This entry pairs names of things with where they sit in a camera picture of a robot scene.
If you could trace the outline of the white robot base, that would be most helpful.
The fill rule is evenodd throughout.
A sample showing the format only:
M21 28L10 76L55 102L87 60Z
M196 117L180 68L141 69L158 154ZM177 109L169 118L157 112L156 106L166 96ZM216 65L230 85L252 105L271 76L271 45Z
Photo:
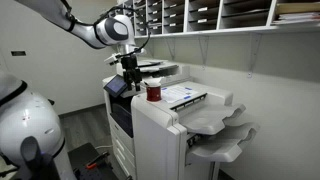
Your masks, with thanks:
M61 180L76 180L61 123L52 104L11 73L0 71L0 152L16 167L24 165L21 144L34 137L42 153L49 154Z

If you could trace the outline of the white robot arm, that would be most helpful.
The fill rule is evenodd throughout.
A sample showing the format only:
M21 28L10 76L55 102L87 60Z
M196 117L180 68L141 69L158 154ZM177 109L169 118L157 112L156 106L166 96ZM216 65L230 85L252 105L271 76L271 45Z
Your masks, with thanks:
M72 7L67 0L15 0L16 2L39 13L44 19L83 40L94 49L121 45L123 52L115 54L113 59L120 60L124 69L123 78L132 89L135 85L140 90L142 81L136 54L144 48L135 43L134 28L128 16L119 14L100 17L92 24L81 22L72 14Z

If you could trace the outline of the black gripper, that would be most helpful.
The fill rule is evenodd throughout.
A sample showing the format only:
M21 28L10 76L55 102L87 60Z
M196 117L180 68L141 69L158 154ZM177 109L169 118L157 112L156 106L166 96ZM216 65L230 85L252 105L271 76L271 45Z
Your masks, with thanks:
M137 58L132 56L123 57L121 59L122 68L124 69L123 77L126 84L126 89L131 90L131 83L134 82L135 90L140 91L140 82L142 80L140 69L138 68Z

